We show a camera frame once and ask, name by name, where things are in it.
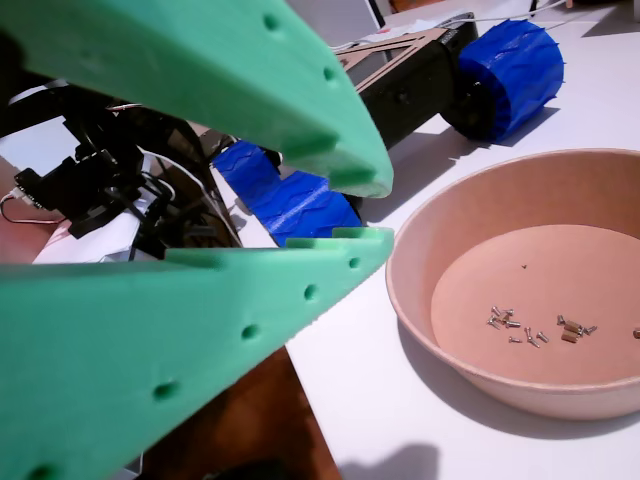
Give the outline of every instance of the white surface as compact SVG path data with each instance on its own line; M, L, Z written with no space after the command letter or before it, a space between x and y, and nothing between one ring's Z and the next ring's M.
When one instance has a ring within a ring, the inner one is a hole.
M607 12L599 17L610 18ZM436 117L395 147L393 192L366 200L363 218L397 231L442 188L523 155L587 147L640 150L640 33L606 34L633 29L626 23L605 26L582 18L550 31L567 62L567 83L510 144L478 146ZM249 217L240 232L245 245L273 245L255 233L255 223ZM638 478L640 416L568 423L488 398L399 327L384 269L287 349L345 480Z
M328 45L374 33L380 28L368 0L287 0Z

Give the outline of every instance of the cable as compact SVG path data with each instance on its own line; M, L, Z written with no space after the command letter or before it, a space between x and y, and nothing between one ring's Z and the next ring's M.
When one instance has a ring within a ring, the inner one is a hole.
M547 5L546 7L538 8L537 10L531 10L530 12L523 13L521 15L510 15L508 17L498 17L498 18L460 18L456 20L450 20L446 23L440 25L440 27L446 27L447 25L452 25L454 23L459 22L498 22L500 20L510 20L512 18L521 18L521 17L530 17L535 13L543 12L545 10L549 10L551 8L555 8L563 3L567 3L567 0L559 0L557 2L552 3L551 5Z
M204 195L203 198L205 200L205 203L210 208L212 208L213 211L216 212L216 214L220 217L220 219L224 223L225 227L229 230L229 232L231 232L231 236L234 238L234 240L236 242L238 242L238 245L242 245L242 241L240 240L240 237L238 237L237 232L235 231L235 229L231 225L229 225L229 222L227 222L227 219L225 218L225 216L223 215L222 211L218 207L218 204L215 202L215 200L213 199L212 195L209 192L207 192L207 189L205 188L204 184L200 181L200 179L198 177L196 177L189 170L184 168L182 165L180 165L175 160L170 159L169 157L165 157L164 155L160 155L159 153L150 152L148 150L145 150L144 148L140 148L140 151L142 153L146 153L148 155L153 155L154 157L160 159L161 161L165 161L167 163L170 163L171 165L176 167L178 170L180 170L182 173L184 173L186 176L188 176L191 180L193 180L198 185L198 187L200 187L200 190L202 190L202 194Z
M347 42L347 43L343 43L342 45L337 45L335 47L329 46L329 48L333 51L333 53L338 53L347 48L360 45L361 43L374 43L374 42L371 40L367 40L366 38L361 38L359 40L356 40L355 42Z
M128 110L130 108L143 107L141 103L125 103L124 105L118 105L117 107L108 107L110 112L120 112L122 110Z
M59 223L62 223L65 220L64 218L60 220L14 220L12 218L7 217L7 215L4 213L4 204L7 203L9 200L16 200L16 197L14 197L12 193L9 193L4 197L2 197L2 199L0 200L0 215L2 215L2 217L7 222L24 223L29 225L58 225Z
M171 184L169 184L168 182L165 182L161 178L158 178L158 177L156 177L154 175L151 175L149 172L142 172L142 174L145 177L150 178L150 179L152 179L152 180L154 180L156 182L159 182L162 185L164 185L169 190L169 192L171 193L171 200L175 200L175 198L176 198L176 190L171 186Z

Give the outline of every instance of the screw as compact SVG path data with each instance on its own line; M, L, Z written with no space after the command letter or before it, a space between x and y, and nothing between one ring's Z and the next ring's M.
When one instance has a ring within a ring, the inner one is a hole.
M538 334L536 335L536 338L539 338L544 343L549 343L549 338L542 332L538 332Z
M501 317L502 315L509 315L510 317L513 317L513 314L515 313L515 311L513 310L513 308L509 308L508 310L500 310L498 307L496 307L495 305L493 307L491 307L491 311L497 316L497 317Z
M491 325L493 328L500 330L500 325L496 323L496 316L491 315L489 320L487 320L487 325Z
M575 332L571 332L568 330L564 330L562 333L562 340L565 342L577 343L578 342L578 334Z

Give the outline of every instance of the brown bowl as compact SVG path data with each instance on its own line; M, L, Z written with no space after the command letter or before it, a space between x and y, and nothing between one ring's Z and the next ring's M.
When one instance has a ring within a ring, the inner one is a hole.
M638 239L639 153L535 155L423 204L397 236L387 288L404 326L489 395L551 417L615 417L640 410ZM550 342L487 325L493 305ZM562 341L558 314L598 330Z

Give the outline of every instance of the blue wheel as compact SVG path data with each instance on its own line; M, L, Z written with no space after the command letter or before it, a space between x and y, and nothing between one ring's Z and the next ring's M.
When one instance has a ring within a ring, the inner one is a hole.
M562 86L558 44L527 20L506 20L462 50L458 98L442 116L463 135L499 141Z

